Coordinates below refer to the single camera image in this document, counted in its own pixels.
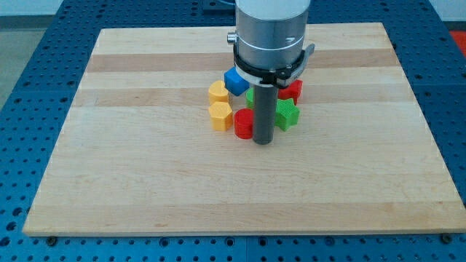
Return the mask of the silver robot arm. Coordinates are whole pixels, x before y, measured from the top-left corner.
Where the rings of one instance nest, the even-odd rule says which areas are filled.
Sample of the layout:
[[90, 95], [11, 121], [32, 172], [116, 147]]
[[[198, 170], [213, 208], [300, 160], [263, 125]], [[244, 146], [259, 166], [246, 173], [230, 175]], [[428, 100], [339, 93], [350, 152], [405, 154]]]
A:
[[239, 58], [254, 68], [295, 63], [303, 47], [310, 0], [236, 0], [236, 29], [227, 34]]

